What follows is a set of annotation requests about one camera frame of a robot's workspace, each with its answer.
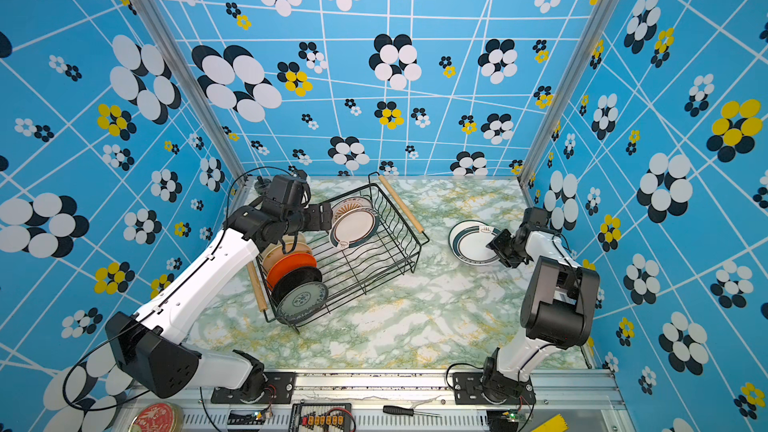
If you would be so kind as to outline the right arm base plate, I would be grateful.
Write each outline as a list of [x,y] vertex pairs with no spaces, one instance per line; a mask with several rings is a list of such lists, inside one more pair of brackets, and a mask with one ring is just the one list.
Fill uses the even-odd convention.
[[449,375],[456,405],[533,406],[537,399],[531,380],[522,385],[493,391],[481,383],[480,372],[452,372]]

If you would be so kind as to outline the white plate orange sunburst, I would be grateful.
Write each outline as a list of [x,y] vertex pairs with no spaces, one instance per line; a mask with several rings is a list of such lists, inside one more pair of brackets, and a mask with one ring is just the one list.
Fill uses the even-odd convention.
[[332,212],[334,219],[337,219],[352,210],[372,207],[373,204],[370,199],[362,196],[351,196],[337,202],[332,207]]

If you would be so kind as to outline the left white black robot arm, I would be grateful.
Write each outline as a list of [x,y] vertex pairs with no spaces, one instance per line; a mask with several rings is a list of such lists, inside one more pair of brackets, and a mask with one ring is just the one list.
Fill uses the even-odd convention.
[[332,209],[314,204],[303,171],[275,176],[264,194],[234,210],[212,243],[165,290],[135,313],[115,313],[105,331],[119,369],[159,398],[218,387],[259,399],[264,365],[239,350],[219,353],[184,343],[192,325],[230,279],[272,244],[327,231]]

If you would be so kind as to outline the white plate red green band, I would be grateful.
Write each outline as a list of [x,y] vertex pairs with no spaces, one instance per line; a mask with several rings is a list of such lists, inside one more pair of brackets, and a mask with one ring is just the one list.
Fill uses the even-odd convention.
[[486,266],[499,260],[498,254],[488,247],[501,231],[477,220],[465,220],[450,231],[448,245],[454,256],[472,266]]

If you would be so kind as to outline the black wire dish rack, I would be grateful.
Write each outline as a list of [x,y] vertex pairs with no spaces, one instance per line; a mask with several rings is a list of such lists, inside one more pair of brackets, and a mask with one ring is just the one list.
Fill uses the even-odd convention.
[[272,268],[265,268],[259,256],[248,267],[254,289],[257,291],[259,308],[269,322],[279,322],[294,330],[318,320],[324,315],[350,305],[369,295],[373,290],[393,281],[395,278],[413,273],[419,262],[423,247],[429,243],[423,225],[393,188],[393,181],[378,174],[371,174],[367,182],[345,191],[329,200],[333,207],[340,200],[362,196],[371,200],[379,219],[378,229],[364,244],[355,248],[334,247],[329,232],[303,232],[315,266],[322,273],[322,282],[328,288],[328,299],[324,306],[311,317],[292,325],[277,318],[273,290],[267,286],[267,274]]

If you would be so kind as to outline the grey-green small plate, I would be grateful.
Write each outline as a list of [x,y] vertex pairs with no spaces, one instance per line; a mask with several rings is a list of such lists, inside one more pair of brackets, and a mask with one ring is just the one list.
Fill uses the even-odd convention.
[[328,299],[328,288],[323,282],[311,281],[296,286],[279,302],[277,318],[296,325],[321,309]]

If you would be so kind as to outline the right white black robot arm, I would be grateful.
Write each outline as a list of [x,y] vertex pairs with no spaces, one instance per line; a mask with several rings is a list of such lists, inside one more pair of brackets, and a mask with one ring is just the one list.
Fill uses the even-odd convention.
[[492,403],[533,405],[535,368],[590,337],[600,277],[571,257],[542,208],[526,209],[516,232],[503,230],[487,247],[503,265],[531,264],[533,272],[521,305],[520,330],[486,359],[482,393]]

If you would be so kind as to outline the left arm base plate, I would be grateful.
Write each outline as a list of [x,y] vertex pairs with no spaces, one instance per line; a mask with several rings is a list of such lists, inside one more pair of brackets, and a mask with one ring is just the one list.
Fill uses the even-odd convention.
[[252,404],[290,404],[296,386],[298,374],[295,372],[266,371],[263,374],[263,387],[257,396],[249,398],[240,389],[230,390],[215,388],[210,396],[213,404],[252,405]]

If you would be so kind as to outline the white plate red rim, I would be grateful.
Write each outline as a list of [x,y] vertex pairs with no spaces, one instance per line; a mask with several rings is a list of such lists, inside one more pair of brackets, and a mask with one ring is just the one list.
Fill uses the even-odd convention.
[[329,232],[330,243],[341,249],[355,248],[376,234],[379,219],[371,208],[358,208],[342,215]]

